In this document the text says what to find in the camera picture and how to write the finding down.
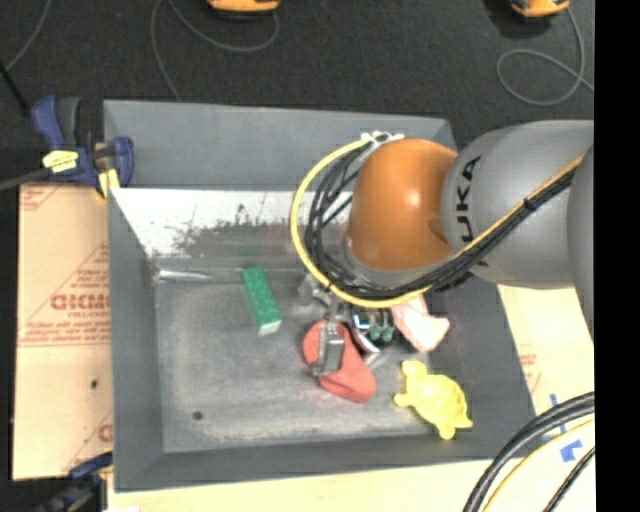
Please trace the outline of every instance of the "blue clamp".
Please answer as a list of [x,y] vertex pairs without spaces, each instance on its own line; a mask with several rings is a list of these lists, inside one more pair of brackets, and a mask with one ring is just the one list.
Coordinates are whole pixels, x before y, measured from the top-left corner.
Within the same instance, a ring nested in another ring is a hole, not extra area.
[[77,154],[75,162],[62,171],[49,173],[49,181],[76,181],[95,187],[101,191],[101,170],[94,165],[101,157],[114,156],[115,169],[121,186],[127,186],[133,175],[133,141],[129,137],[116,137],[106,148],[89,152],[77,143],[75,136],[76,112],[79,98],[45,96],[31,109],[31,119],[39,135],[47,141],[51,151],[73,151]]

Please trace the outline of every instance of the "yellow turtle toy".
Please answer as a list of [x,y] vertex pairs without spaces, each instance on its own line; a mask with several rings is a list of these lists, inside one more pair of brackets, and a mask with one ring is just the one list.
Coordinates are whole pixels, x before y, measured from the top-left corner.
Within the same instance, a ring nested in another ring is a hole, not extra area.
[[429,375],[424,363],[404,361],[406,392],[396,393],[393,401],[400,407],[413,407],[426,421],[435,425],[442,439],[452,439],[457,428],[469,428],[464,391],[446,375]]

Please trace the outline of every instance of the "green lego brick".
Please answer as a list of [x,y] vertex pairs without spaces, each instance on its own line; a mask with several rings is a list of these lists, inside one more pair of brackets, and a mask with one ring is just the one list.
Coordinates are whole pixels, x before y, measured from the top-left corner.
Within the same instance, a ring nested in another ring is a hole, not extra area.
[[273,334],[280,328],[282,317],[264,270],[262,267],[243,269],[242,282],[257,323],[258,336]]

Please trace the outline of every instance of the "cardboard box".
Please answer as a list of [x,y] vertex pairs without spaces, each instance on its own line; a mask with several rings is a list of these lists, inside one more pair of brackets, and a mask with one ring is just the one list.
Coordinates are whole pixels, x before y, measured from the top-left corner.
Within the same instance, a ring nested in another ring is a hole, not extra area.
[[113,440],[106,201],[20,190],[13,478],[63,476]]

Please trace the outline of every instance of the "black carpet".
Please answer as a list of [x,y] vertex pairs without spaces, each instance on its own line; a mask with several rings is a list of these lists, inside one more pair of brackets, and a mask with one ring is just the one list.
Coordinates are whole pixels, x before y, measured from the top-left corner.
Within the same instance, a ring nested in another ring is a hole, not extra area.
[[[259,45],[275,20],[221,19],[205,0],[173,0],[194,28],[237,46]],[[9,65],[31,35],[46,0],[0,0],[0,60]],[[54,93],[83,100],[79,132],[102,134],[105,98],[176,101],[156,63],[150,23],[156,9],[159,54],[183,101],[230,105],[402,113],[447,119],[459,147],[496,128],[543,119],[594,119],[594,95],[577,87],[540,107],[500,84],[504,52],[527,48],[579,70],[578,39],[567,12],[525,23],[508,0],[282,0],[279,32],[256,52],[209,45],[185,28],[168,0],[52,1],[42,30],[10,69],[28,103]],[[584,41],[584,77],[594,81],[595,0],[573,2]],[[515,56],[503,74],[520,94],[549,101],[575,77],[539,58]],[[6,81],[0,79],[0,180],[37,166],[43,147]],[[15,348],[16,197],[0,192],[2,405],[0,510],[30,510],[64,482],[9,484]]]

